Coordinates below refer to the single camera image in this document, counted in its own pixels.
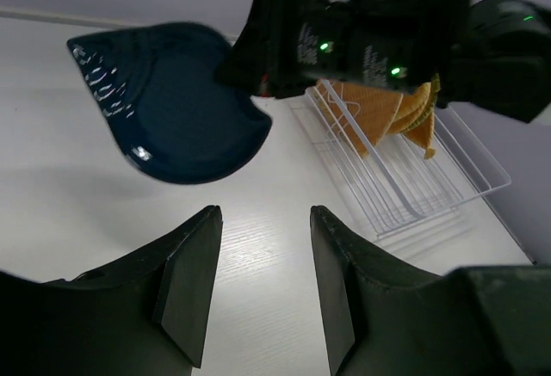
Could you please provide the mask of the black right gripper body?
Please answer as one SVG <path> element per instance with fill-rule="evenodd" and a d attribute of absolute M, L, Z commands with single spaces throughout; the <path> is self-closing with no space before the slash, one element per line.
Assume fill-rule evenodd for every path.
<path fill-rule="evenodd" d="M 218 66 L 253 96 L 299 96 L 320 79 L 412 93 L 449 70 L 470 0 L 253 0 Z"/>

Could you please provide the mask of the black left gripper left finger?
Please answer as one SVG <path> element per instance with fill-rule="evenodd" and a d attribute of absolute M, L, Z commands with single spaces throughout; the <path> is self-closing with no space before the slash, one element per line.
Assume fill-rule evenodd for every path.
<path fill-rule="evenodd" d="M 74 280 L 2 274 L 2 374 L 191 374 L 201 366 L 221 234 L 221 210 L 207 206 Z"/>

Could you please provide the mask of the small orange woven plate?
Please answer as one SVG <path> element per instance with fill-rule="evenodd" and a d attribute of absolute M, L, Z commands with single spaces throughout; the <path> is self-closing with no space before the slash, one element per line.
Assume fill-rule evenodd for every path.
<path fill-rule="evenodd" d="M 424 150 L 425 160 L 432 159 L 436 154 L 436 150 L 432 146 L 434 129 L 435 114 L 431 113 L 423 123 L 405 133 L 408 140 Z"/>

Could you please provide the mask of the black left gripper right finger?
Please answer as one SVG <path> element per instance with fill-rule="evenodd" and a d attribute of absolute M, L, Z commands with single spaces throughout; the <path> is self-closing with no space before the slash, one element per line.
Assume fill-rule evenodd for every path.
<path fill-rule="evenodd" d="M 310 214 L 333 375 L 547 375 L 550 269 L 477 266 L 437 275 Z"/>

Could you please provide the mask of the triangular orange woven plate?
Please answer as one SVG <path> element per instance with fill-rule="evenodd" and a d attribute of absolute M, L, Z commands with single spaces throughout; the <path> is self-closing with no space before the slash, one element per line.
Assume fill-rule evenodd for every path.
<path fill-rule="evenodd" d="M 369 143 L 376 146 L 393 123 L 403 95 L 354 83 L 334 80 L 327 83 L 337 93 L 338 98 L 344 103 Z M 330 129 L 349 147 L 353 147 L 360 157 L 366 157 L 368 149 L 341 111 L 336 97 L 327 89 L 322 80 L 318 80 L 312 94 Z"/>

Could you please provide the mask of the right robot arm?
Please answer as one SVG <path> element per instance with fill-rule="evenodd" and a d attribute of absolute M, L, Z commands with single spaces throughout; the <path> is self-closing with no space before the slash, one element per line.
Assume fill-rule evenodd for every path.
<path fill-rule="evenodd" d="M 526 0 L 253 0 L 216 73 L 254 96 L 320 79 L 469 102 L 521 122 L 550 105 L 550 11 Z"/>

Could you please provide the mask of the square orange woven plate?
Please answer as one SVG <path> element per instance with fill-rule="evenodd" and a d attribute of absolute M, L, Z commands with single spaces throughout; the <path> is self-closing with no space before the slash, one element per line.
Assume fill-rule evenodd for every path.
<path fill-rule="evenodd" d="M 413 95 L 404 95 L 393 123 L 388 129 L 391 134 L 402 133 L 423 113 L 430 99 L 431 83 L 422 84 Z"/>

